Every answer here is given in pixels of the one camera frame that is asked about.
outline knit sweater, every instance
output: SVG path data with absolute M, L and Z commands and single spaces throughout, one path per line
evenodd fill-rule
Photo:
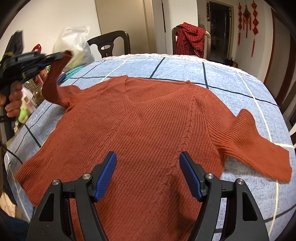
M 35 207 L 52 180 L 75 180 L 114 151 L 117 166 L 95 205 L 109 240 L 180 241 L 188 239 L 200 209 L 179 166 L 182 151 L 217 177 L 232 156 L 263 175 L 290 181 L 288 151 L 259 135 L 248 110 L 235 117 L 210 90 L 190 81 L 119 76 L 85 90 L 59 87 L 70 57 L 52 64 L 42 90 L 66 112 L 16 177 Z

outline blue plaid tablecloth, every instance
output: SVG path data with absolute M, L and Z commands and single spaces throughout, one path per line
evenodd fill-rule
M 95 61 L 73 75 L 63 85 L 88 88 L 113 76 L 128 75 L 152 80 L 186 81 L 210 89 L 237 115 L 243 108 L 254 116 L 258 132 L 264 138 L 290 152 L 293 169 L 290 183 L 278 183 L 234 158 L 228 158 L 221 179 L 234 181 L 241 177 L 258 203 L 273 241 L 284 229 L 296 208 L 295 152 L 281 112 L 264 84 L 240 69 L 209 62 L 194 56 L 157 54 L 125 55 Z M 31 158 L 54 130 L 65 109 L 44 101 L 29 118 L 9 149 L 23 162 Z M 20 162 L 11 154 L 5 156 L 8 181 L 23 216 L 30 221 L 34 208 L 24 190 L 15 180 Z M 222 199 L 220 215 L 213 240 L 219 240 L 223 226 L 226 200 Z

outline red chinese knot ornament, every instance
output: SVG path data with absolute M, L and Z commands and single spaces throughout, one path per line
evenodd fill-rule
M 258 15 L 258 12 L 256 11 L 256 8 L 257 8 L 257 4 L 254 2 L 253 0 L 253 3 L 251 4 L 251 7 L 254 9 L 253 11 L 253 15 L 254 15 L 254 20 L 253 20 L 253 24 L 254 24 L 254 28 L 253 28 L 253 33 L 254 35 L 256 36 L 256 34 L 259 33 L 258 29 L 257 29 L 257 26 L 259 24 L 258 20 L 257 20 L 257 15 Z M 253 54 L 254 54 L 254 48 L 255 48 L 255 37 L 254 37 L 254 41 L 253 41 L 253 48 L 252 48 L 252 54 L 251 54 L 251 57 L 253 57 Z
M 250 25 L 250 29 L 251 29 L 251 13 L 248 10 L 248 6 L 246 5 L 245 9 L 244 9 L 244 24 L 247 25 L 246 28 L 246 38 L 248 37 L 248 25 Z
M 242 29 L 242 7 L 239 3 L 239 24 L 238 24 L 238 28 L 239 28 L 239 40 L 238 40 L 238 45 L 240 44 L 240 31 Z

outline sweater sleeve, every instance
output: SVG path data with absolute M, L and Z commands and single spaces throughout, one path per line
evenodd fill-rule
M 57 84 L 57 79 L 71 58 L 71 52 L 65 51 L 62 59 L 53 62 L 47 79 L 42 86 L 42 95 L 47 101 L 65 108 L 72 105 L 81 93 L 81 89 L 75 85 L 61 87 Z
M 213 93 L 204 98 L 207 127 L 221 156 L 232 156 L 259 173 L 289 182 L 289 152 L 260 136 L 252 114 L 242 109 L 237 117 Z

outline v-neck collar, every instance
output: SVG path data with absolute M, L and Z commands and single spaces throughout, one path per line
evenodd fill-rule
M 153 103 L 156 103 L 156 102 L 159 102 L 159 101 L 163 101 L 163 100 L 166 100 L 166 99 L 169 99 L 171 98 L 172 96 L 175 96 L 175 95 L 179 95 L 181 93 L 184 93 L 186 91 L 188 91 L 190 88 L 190 86 L 192 87 L 195 87 L 195 85 L 193 83 L 191 83 L 189 80 L 186 81 L 186 82 L 180 82 L 180 83 L 175 83 L 173 81 L 168 81 L 170 83 L 174 83 L 174 84 L 178 84 L 178 85 L 182 85 L 181 88 L 179 88 L 178 90 L 176 91 L 173 91 L 167 95 L 164 95 L 164 96 L 160 96 L 160 97 L 156 97 L 154 99 L 150 99 L 150 100 L 147 100 L 147 101 L 143 101 L 143 102 L 133 102 L 129 99 L 126 91 L 125 91 L 125 83 L 126 83 L 126 80 L 127 80 L 128 76 L 127 75 L 124 75 L 124 76 L 121 76 L 120 78 L 120 86 L 119 86 L 119 90 L 121 92 L 121 95 L 123 97 L 123 99 L 125 100 L 125 102 L 131 107 L 131 106 L 138 106 L 138 105 L 147 105 L 147 104 L 153 104 Z M 149 79 L 143 79 L 143 78 L 136 78 L 138 81 L 147 81 L 147 82 L 161 82 L 163 83 L 164 80 L 149 80 Z

